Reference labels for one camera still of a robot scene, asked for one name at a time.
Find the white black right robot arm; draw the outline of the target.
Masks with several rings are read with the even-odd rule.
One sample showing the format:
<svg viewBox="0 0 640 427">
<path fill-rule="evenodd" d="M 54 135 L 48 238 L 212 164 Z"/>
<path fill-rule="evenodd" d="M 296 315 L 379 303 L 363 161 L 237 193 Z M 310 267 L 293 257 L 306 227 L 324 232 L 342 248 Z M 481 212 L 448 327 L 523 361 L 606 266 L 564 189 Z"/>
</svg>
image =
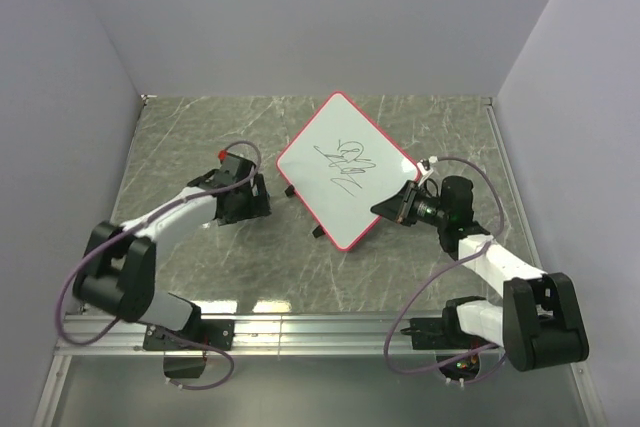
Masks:
<svg viewBox="0 0 640 427">
<path fill-rule="evenodd" d="M 460 349 L 491 343 L 504 348 L 521 372 L 586 360 L 590 347 L 573 282 L 563 273 L 528 264 L 499 244 L 474 218 L 473 188 L 461 176 L 446 177 L 437 194 L 408 181 L 371 208 L 402 226 L 424 222 L 435 227 L 442 250 L 501 298 L 498 305 L 481 296 L 456 298 L 436 319 L 412 319 L 405 332 L 414 349 L 431 341 Z"/>
</svg>

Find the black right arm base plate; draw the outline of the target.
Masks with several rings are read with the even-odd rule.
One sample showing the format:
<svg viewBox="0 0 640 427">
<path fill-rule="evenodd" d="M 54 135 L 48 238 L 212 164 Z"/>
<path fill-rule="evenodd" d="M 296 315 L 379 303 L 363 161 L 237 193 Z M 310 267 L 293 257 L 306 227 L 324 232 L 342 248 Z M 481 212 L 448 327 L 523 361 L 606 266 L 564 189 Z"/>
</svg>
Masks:
<svg viewBox="0 0 640 427">
<path fill-rule="evenodd" d="M 471 350 L 487 344 L 499 345 L 496 340 L 487 340 L 459 330 L 451 330 L 440 317 L 413 317 L 400 333 L 410 338 L 415 351 L 427 350 Z"/>
</svg>

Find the pink framed whiteboard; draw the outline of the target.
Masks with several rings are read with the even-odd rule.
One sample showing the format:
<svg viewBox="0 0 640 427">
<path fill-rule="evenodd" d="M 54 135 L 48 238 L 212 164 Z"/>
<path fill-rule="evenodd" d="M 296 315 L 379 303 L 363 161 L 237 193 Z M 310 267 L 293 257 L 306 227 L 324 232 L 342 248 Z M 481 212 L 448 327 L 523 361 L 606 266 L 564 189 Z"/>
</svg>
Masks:
<svg viewBox="0 0 640 427">
<path fill-rule="evenodd" d="M 343 252 L 379 221 L 372 206 L 420 177 L 415 161 L 341 92 L 312 115 L 276 167 Z"/>
</svg>

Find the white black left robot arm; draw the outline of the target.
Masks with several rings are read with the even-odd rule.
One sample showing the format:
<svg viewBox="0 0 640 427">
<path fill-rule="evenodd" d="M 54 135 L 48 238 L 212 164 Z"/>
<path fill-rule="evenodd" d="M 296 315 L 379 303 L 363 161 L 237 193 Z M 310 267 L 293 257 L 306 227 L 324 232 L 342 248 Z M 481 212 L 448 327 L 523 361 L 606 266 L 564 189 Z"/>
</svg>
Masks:
<svg viewBox="0 0 640 427">
<path fill-rule="evenodd" d="M 70 282 L 73 297 L 116 321 L 167 330 L 180 349 L 196 346 L 203 336 L 201 309 L 156 287 L 160 258 L 185 234 L 211 221 L 225 226 L 271 213 L 260 163 L 228 151 L 222 151 L 219 160 L 219 167 L 193 179 L 151 212 L 121 224 L 96 226 Z"/>
</svg>

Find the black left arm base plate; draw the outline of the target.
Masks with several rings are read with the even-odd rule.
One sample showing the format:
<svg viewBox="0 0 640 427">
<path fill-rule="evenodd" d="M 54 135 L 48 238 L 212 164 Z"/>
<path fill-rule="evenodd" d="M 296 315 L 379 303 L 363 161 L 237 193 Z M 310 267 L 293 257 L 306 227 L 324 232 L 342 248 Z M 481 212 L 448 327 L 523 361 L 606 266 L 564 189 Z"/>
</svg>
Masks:
<svg viewBox="0 0 640 427">
<path fill-rule="evenodd" d="M 230 351 L 234 338 L 235 321 L 229 319 L 203 319 L 195 327 L 171 331 L 162 327 L 148 327 L 143 340 L 145 351 L 186 350 L 192 343 L 206 344 Z"/>
</svg>

